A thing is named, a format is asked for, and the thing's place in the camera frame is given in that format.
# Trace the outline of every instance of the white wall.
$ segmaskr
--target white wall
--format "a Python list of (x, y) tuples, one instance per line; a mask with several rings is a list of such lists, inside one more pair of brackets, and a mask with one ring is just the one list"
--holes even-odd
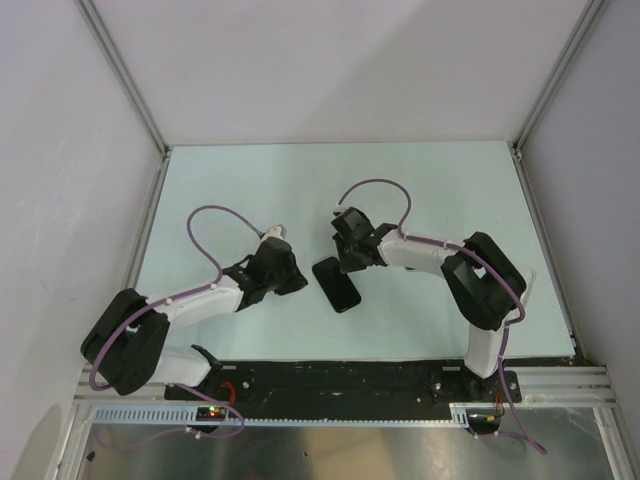
[(0, 65), (0, 478), (34, 480), (159, 160), (72, 1), (2, 2)]
[(586, 0), (97, 0), (172, 144), (513, 140)]
[(640, 450), (640, 3), (611, 2), (524, 151), (581, 340)]

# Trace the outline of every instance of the white table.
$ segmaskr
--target white table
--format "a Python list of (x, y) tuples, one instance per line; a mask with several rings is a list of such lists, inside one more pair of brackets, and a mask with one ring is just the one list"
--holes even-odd
[[(138, 291), (171, 293), (215, 276), (185, 231), (187, 216), (203, 204), (234, 208), (263, 230), (284, 224), (309, 285), (188, 327), (169, 343), (200, 344), (227, 360), (463, 357), (468, 323), (442, 279), (370, 268), (351, 275), (361, 305), (337, 314), (313, 277), (312, 265), (335, 255), (330, 221), (336, 201), (353, 183), (371, 177), (396, 180), (411, 192), (414, 208), (406, 230), (446, 239), (484, 231), (517, 266), (536, 271), (527, 319), (512, 329), (509, 356), (574, 353), (504, 142), (175, 148)], [(361, 187), (347, 203), (376, 225), (397, 222), (405, 208), (402, 193), (388, 185)], [(257, 245), (248, 228), (223, 212), (202, 212), (194, 233), (223, 266), (254, 253)]]

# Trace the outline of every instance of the smartphone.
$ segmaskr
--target smartphone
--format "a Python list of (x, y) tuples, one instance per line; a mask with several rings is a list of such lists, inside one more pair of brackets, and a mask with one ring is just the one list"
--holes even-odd
[(340, 262), (336, 257), (316, 263), (311, 270), (336, 312), (346, 312), (362, 301), (349, 276), (340, 271)]

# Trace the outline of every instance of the gray wall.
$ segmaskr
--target gray wall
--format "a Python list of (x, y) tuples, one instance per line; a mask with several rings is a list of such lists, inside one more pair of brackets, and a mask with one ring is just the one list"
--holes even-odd
[(71, 0), (0, 6), (0, 478), (43, 478), (158, 155)]
[(524, 161), (579, 338), (640, 449), (640, 2), (611, 2)]

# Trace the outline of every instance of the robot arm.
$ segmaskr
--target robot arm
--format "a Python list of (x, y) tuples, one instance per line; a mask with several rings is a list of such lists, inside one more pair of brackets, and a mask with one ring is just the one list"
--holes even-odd
[[(454, 249), (403, 238), (396, 225), (385, 223), (374, 228), (367, 216), (353, 207), (344, 210), (331, 223), (337, 231), (333, 238), (345, 273), (380, 265), (404, 267), (443, 278), (470, 323), (465, 366), (471, 380), (485, 380), (494, 375), (504, 322), (515, 305), (491, 275), (479, 276), (480, 265)], [(464, 246), (488, 262), (514, 292), (522, 296), (527, 287), (524, 278), (491, 237), (476, 232), (464, 241)]]
[[(172, 300), (155, 296), (162, 304), (131, 324), (109, 348), (99, 373), (120, 394), (128, 395), (148, 382), (198, 386), (221, 368), (204, 348), (165, 346), (166, 337), (179, 328), (216, 315), (244, 310), (263, 300), (268, 292), (287, 295), (307, 285), (298, 270), (285, 230), (276, 226), (265, 233), (258, 250), (225, 268), (210, 289)], [(113, 332), (132, 313), (154, 303), (128, 288), (119, 292), (82, 344), (82, 354), (93, 363)]]

